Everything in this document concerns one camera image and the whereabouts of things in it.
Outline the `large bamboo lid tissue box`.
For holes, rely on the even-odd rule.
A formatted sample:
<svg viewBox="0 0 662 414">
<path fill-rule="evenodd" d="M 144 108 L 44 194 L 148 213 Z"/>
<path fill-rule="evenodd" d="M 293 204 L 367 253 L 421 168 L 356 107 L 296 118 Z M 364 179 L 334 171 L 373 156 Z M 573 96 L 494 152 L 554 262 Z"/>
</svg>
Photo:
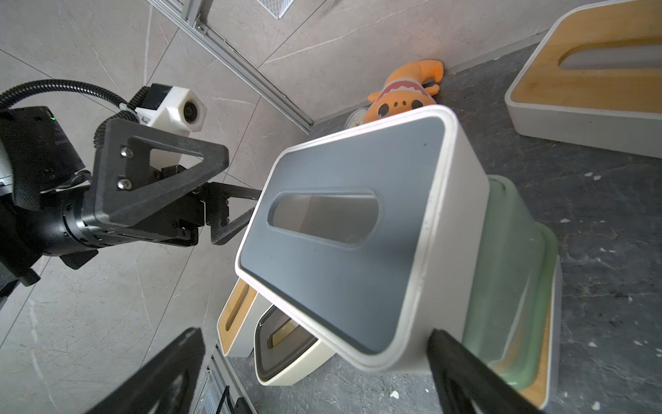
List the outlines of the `large bamboo lid tissue box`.
<svg viewBox="0 0 662 414">
<path fill-rule="evenodd" d="M 563 272 L 556 259 L 543 272 L 532 305 L 520 308 L 503 355 L 489 367 L 536 408 L 543 410 L 558 383 Z"/>
</svg>

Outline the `mint green tissue box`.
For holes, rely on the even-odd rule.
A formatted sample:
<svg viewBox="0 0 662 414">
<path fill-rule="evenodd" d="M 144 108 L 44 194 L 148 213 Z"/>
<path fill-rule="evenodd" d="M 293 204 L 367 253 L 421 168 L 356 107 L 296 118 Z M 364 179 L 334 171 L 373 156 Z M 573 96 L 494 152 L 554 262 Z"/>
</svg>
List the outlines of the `mint green tissue box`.
<svg viewBox="0 0 662 414">
<path fill-rule="evenodd" d="M 536 222 L 519 191 L 489 176 L 490 196 L 463 345 L 518 391 L 536 378 L 558 242 Z"/>
</svg>

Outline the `white tissue box grey lid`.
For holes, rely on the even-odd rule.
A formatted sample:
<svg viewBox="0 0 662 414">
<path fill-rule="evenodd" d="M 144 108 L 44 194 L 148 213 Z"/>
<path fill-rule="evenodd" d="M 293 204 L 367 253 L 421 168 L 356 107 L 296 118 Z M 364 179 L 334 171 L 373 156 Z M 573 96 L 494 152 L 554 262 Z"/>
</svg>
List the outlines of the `white tissue box grey lid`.
<svg viewBox="0 0 662 414">
<path fill-rule="evenodd" d="M 465 331 L 489 181 L 443 105 L 287 148 L 234 269 L 358 369 L 425 374 Z"/>
</svg>

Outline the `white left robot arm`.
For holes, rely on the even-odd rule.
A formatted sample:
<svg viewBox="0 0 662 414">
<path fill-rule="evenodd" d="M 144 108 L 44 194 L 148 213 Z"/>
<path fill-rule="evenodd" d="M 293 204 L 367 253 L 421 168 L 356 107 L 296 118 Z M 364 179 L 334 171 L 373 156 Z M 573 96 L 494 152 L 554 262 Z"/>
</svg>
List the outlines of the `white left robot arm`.
<svg viewBox="0 0 662 414">
<path fill-rule="evenodd" d="M 22 101 L 74 92 L 117 107 L 93 136 L 87 169 L 46 106 Z M 103 248 L 146 242 L 190 247 L 201 227 L 224 245 L 251 213 L 232 218 L 233 198 L 260 191 L 215 181 L 229 167 L 228 149 L 200 141 L 206 110 L 189 89 L 151 84 L 124 99 L 101 86 L 40 79 L 1 96 L 1 297 L 39 280 L 44 256 L 83 267 Z"/>
</svg>

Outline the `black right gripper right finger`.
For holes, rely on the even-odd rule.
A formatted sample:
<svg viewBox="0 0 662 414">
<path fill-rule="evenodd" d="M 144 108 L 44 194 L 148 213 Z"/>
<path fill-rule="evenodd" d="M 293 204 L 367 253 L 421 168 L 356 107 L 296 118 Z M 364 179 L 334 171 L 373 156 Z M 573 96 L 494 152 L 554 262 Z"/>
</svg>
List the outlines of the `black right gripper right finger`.
<svg viewBox="0 0 662 414">
<path fill-rule="evenodd" d="M 539 413 L 446 331 L 435 329 L 427 359 L 444 413 Z"/>
</svg>

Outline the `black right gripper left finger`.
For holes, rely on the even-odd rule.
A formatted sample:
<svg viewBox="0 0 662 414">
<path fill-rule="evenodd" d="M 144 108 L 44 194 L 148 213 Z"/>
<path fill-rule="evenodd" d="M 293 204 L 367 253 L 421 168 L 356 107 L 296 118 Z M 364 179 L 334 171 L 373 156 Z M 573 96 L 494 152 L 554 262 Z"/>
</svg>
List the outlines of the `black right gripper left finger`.
<svg viewBox="0 0 662 414">
<path fill-rule="evenodd" d="M 186 329 L 89 413 L 187 413 L 203 364 L 199 328 Z"/>
</svg>

